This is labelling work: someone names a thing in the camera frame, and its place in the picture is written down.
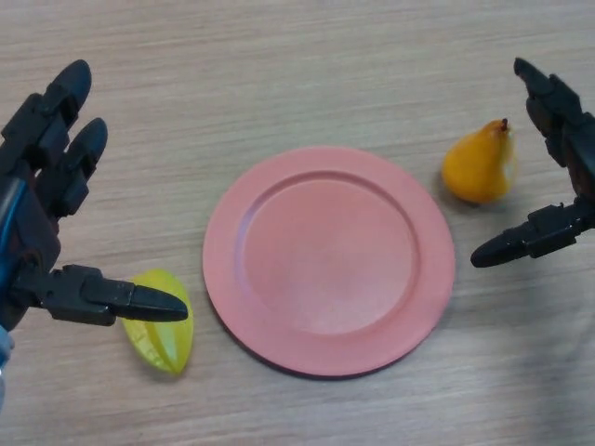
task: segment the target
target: pink plate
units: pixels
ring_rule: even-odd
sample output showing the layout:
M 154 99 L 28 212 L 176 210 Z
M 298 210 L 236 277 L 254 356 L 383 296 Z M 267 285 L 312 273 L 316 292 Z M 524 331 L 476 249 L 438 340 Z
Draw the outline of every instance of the pink plate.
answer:
M 219 318 L 297 374 L 373 372 L 421 343 L 448 304 L 453 241 L 428 193 L 364 151 L 314 147 L 250 169 L 205 236 Z

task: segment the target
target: wooden table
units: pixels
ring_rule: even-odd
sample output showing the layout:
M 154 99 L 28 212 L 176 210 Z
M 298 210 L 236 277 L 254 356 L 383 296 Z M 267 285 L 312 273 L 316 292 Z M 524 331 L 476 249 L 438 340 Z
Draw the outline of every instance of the wooden table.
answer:
M 119 279 L 174 271 L 192 292 L 195 337 L 187 373 L 171 381 L 140 362 L 120 324 L 31 310 L 13 332 L 0 443 L 593 444 L 592 236 L 497 269 L 474 269 L 469 254 L 529 211 L 572 200 L 512 63 L 556 72 L 595 112 L 594 22 L 588 0 L 3 1 L 0 122 L 80 58 L 94 87 L 76 128 L 95 116 L 110 128 L 92 193 L 61 227 L 60 264 Z M 516 128 L 519 182 L 500 203 L 461 205 L 441 191 L 441 159 L 502 117 Z M 221 194 L 249 166 L 312 144 L 398 163 L 437 199 L 456 242 L 441 325 L 405 361 L 355 381 L 252 360 L 203 284 Z

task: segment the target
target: pear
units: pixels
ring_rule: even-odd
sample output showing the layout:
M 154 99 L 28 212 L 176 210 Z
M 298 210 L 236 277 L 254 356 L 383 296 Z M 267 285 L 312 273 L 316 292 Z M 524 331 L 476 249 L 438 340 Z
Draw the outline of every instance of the pear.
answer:
M 517 176 L 514 136 L 507 119 L 487 123 L 446 153 L 444 185 L 470 203 L 490 203 L 505 195 Z

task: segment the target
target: wood grain surface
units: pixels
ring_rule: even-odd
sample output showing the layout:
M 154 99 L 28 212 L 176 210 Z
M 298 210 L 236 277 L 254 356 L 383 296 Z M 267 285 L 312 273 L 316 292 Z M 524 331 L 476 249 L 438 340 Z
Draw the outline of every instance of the wood grain surface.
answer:
M 66 64 L 94 86 L 108 149 L 60 264 L 187 284 L 194 350 L 178 381 L 143 365 L 120 324 L 31 310 L 13 332 L 6 445 L 510 446 L 595 443 L 595 242 L 474 269 L 469 254 L 572 200 L 524 110 L 517 56 L 556 72 L 595 112 L 592 0 L 3 0 L 0 123 Z M 494 205 L 445 194 L 441 159 L 487 121 L 516 128 L 522 174 Z M 252 360 L 223 332 L 201 270 L 221 194 L 266 157 L 313 144 L 387 157 L 425 185 L 456 243 L 452 303 L 414 354 L 321 383 Z

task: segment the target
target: plastic fruit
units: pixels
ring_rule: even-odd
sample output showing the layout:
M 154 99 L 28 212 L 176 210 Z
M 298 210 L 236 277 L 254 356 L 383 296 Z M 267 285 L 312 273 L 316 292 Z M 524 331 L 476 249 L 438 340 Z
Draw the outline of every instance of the plastic fruit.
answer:
M 467 202 L 489 203 L 506 194 L 517 176 L 508 120 L 491 121 L 460 139 L 446 153 L 442 175 L 446 187 Z
M 122 319 L 126 334 L 138 354 L 151 366 L 169 374 L 181 374 L 192 350 L 194 319 L 184 285 L 171 273 L 151 269 L 133 278 L 136 285 L 165 291 L 188 308 L 188 319 L 178 322 L 145 322 Z

